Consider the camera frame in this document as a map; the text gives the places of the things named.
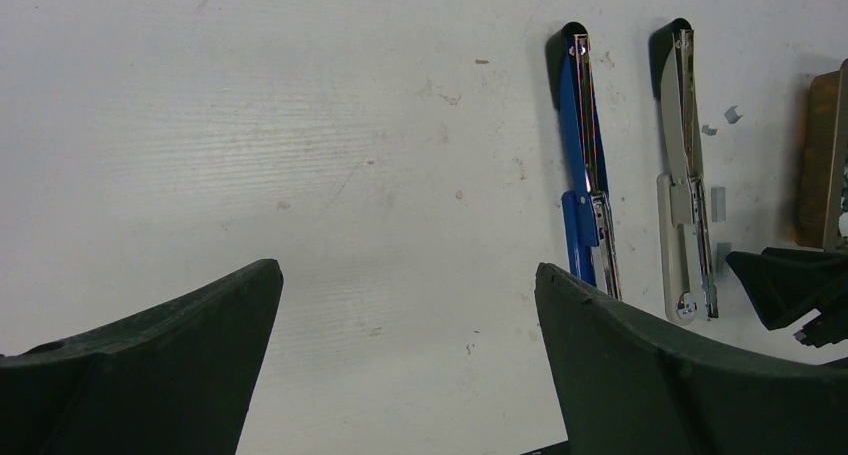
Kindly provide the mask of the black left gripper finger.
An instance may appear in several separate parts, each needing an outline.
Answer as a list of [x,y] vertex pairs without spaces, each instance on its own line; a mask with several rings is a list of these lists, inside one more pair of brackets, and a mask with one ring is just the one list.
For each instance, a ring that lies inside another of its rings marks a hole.
[[847,297],[845,254],[768,247],[759,254],[732,251],[725,262],[768,330],[786,328],[814,309],[826,313]]
[[261,259],[1,360],[5,454],[233,454],[284,277]]
[[554,454],[843,454],[847,367],[740,349],[551,263],[535,303],[567,438]]

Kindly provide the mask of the grey staple strip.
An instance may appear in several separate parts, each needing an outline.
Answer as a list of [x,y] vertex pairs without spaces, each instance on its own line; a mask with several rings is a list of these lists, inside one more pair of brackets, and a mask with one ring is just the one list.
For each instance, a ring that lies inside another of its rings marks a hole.
[[726,257],[732,251],[730,242],[718,242],[715,247],[715,262],[714,273],[716,276],[721,276],[726,267]]
[[713,223],[726,221],[726,192],[723,186],[715,186],[710,191],[711,220]]

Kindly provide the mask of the brown wooden tray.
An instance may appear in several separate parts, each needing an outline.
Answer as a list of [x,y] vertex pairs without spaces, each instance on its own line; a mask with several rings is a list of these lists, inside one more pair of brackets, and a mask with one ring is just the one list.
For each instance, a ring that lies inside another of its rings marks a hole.
[[826,252],[847,250],[840,220],[847,164],[847,63],[814,77],[807,94],[797,192],[798,243]]

